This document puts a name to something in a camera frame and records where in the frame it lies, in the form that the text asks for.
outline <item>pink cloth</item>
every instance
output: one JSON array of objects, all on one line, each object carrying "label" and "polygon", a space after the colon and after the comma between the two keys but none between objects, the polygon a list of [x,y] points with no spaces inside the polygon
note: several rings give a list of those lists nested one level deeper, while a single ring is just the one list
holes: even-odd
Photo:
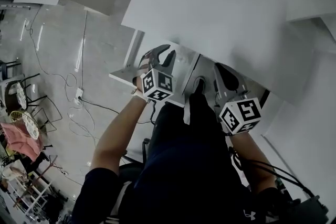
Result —
[{"label": "pink cloth", "polygon": [[8,147],[12,151],[25,154],[34,162],[43,148],[41,137],[39,136],[37,140],[32,139],[23,124],[18,126],[11,123],[0,124],[7,139]]}]

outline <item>person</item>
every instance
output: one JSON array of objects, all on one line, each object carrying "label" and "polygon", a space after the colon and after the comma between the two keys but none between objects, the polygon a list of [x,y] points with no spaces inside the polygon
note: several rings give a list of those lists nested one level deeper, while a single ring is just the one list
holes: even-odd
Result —
[{"label": "person", "polygon": [[[146,106],[140,97],[130,100],[96,147],[72,212],[73,224],[266,222],[267,205],[280,195],[275,178],[262,169],[243,166],[250,190],[241,184],[204,89],[205,79],[197,78],[190,96],[189,125],[183,122],[183,108],[171,103],[162,107],[145,167],[120,202],[119,162]],[[268,162],[247,132],[230,139],[241,158]],[[116,203],[117,214],[112,212]]]}]

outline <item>navy shirt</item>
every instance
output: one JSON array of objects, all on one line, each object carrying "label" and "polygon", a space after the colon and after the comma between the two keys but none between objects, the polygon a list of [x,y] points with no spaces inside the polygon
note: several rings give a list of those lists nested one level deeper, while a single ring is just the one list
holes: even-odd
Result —
[{"label": "navy shirt", "polygon": [[[265,223],[257,197],[241,184],[223,145],[183,137],[157,147],[113,217],[119,223]],[[72,223],[109,223],[104,221],[121,187],[114,172],[90,171]]]}]

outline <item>floor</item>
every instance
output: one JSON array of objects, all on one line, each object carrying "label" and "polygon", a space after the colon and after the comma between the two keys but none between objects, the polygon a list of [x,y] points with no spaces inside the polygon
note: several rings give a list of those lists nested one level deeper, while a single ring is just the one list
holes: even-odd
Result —
[{"label": "floor", "polygon": [[[51,158],[58,156],[56,164],[68,173],[66,175],[70,179],[56,168],[50,169],[46,177],[71,198],[80,192],[95,143],[116,116],[112,111],[90,104],[85,104],[83,108],[76,105],[73,101],[76,89],[83,89],[83,99],[116,111],[121,111],[131,98],[129,88],[108,76],[110,72],[122,68],[134,33],[134,29],[121,26],[129,1],[116,0],[110,17],[87,12],[87,20],[86,12],[77,4],[61,1],[58,6],[45,5],[38,12],[32,27],[35,47],[24,25],[27,29],[31,27],[36,9],[8,10],[0,24],[0,59],[17,59],[22,63],[25,76],[40,73],[30,80],[32,86],[28,89],[28,96],[48,95],[52,102],[46,99],[41,106],[52,121],[61,119],[53,123],[57,130],[49,132],[44,140],[45,144],[53,145],[47,153]],[[151,111],[148,106],[139,122],[148,121]],[[38,118],[41,121],[46,119],[42,111]],[[144,138],[150,137],[152,129],[151,123],[137,125],[128,148],[130,157],[141,158],[141,143]],[[48,163],[43,162],[40,167],[46,166]]]}]

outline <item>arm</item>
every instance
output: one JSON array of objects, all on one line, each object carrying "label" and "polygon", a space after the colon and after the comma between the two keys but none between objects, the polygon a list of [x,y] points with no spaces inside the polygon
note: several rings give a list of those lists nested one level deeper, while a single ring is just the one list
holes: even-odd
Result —
[{"label": "arm", "polygon": [[[261,161],[264,163],[269,163],[265,155],[262,153],[260,148],[254,142],[249,133],[236,134],[230,137],[234,149],[237,151],[239,157],[243,159],[252,159],[255,161]],[[268,166],[263,164],[258,164],[265,168]],[[246,175],[248,182],[251,185],[251,189],[254,193],[259,193],[267,188],[275,188],[275,177],[257,167],[244,166],[242,165],[243,171]]]},{"label": "arm", "polygon": [[110,123],[93,154],[91,169],[107,168],[119,173],[119,162],[132,137],[146,101],[133,97]]}]

